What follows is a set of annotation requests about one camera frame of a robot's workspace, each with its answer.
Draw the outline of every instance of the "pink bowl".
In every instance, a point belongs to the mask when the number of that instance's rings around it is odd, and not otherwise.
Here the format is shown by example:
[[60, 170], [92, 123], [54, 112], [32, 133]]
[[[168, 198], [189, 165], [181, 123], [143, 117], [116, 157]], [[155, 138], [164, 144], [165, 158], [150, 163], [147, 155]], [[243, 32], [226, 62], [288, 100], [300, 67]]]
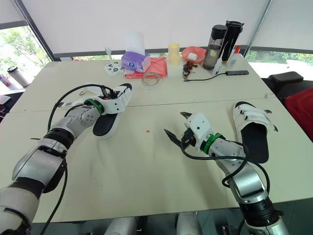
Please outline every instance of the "pink bowl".
[[[194, 64], [199, 64], [204, 60], [205, 52], [206, 52], [206, 49], [203, 49], [201, 47], [191, 46], [191, 47], [187, 47], [185, 50], [183, 50], [181, 55], [185, 61], [190, 61]], [[198, 56], [197, 59], [196, 60], [188, 59], [189, 53], [196, 54]]]

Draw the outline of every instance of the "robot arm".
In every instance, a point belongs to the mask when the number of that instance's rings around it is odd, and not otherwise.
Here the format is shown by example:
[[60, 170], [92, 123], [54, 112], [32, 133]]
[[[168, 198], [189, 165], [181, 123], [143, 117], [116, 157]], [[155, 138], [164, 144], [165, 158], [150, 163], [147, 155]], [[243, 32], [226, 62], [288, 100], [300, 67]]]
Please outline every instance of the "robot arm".
[[[203, 114], [186, 112], [181, 114], [187, 119], [185, 122], [187, 130], [181, 141], [173, 133], [167, 130], [165, 132], [187, 157], [200, 160], [212, 158], [225, 173], [225, 176], [231, 175], [242, 167], [245, 153], [241, 145], [226, 141], [221, 134], [214, 135], [209, 121]], [[194, 146], [198, 152], [204, 152], [209, 157], [194, 157], [187, 154], [185, 148], [189, 145]], [[244, 215], [250, 234], [289, 234], [280, 213], [275, 210], [269, 199], [260, 176], [249, 163], [245, 162], [242, 169], [228, 179], [228, 184]]]
[[67, 167], [65, 156], [74, 140], [101, 115], [125, 111], [132, 97], [130, 84], [114, 89], [116, 97], [95, 96], [71, 110], [16, 164], [12, 184], [0, 190], [0, 235], [30, 233], [39, 198], [54, 190]]

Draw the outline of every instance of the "tissue box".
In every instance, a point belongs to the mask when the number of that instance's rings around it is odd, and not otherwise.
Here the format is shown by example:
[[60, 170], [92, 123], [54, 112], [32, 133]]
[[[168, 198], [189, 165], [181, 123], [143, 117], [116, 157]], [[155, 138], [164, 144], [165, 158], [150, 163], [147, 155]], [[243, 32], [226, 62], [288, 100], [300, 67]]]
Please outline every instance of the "tissue box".
[[126, 70], [145, 72], [150, 64], [151, 60], [148, 53], [141, 55], [136, 52], [126, 51], [122, 56], [122, 66]]

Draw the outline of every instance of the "white sandal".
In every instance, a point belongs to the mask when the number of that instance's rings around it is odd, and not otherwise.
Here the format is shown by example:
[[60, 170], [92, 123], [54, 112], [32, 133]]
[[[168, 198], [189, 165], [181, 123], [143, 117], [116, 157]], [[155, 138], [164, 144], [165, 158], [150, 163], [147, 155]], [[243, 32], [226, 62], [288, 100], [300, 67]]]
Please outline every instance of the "white sandal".
[[249, 157], [263, 164], [268, 161], [269, 129], [278, 131], [266, 116], [271, 111], [260, 110], [247, 102], [238, 102], [233, 108], [233, 118], [237, 130], [238, 142], [249, 149]]

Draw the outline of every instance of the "window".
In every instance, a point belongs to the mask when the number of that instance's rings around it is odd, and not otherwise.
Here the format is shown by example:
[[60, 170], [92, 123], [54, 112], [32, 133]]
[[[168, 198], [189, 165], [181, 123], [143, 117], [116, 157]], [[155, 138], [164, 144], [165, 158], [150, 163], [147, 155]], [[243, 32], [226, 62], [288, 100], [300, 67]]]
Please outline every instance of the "window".
[[313, 54], [250, 50], [246, 59], [261, 78], [295, 71], [305, 80], [313, 80]]
[[[32, 82], [40, 69], [50, 58], [37, 42], [28, 26], [0, 30], [0, 73], [11, 78], [6, 70], [17, 66], [23, 75]], [[9, 89], [0, 83], [0, 94]]]
[[[150, 53], [151, 57], [159, 57], [159, 56], [166, 56], [167, 53]], [[113, 60], [120, 60], [122, 59], [123, 55], [112, 55]], [[109, 60], [108, 55], [91, 55], [91, 56], [76, 56], [73, 57], [74, 60]]]

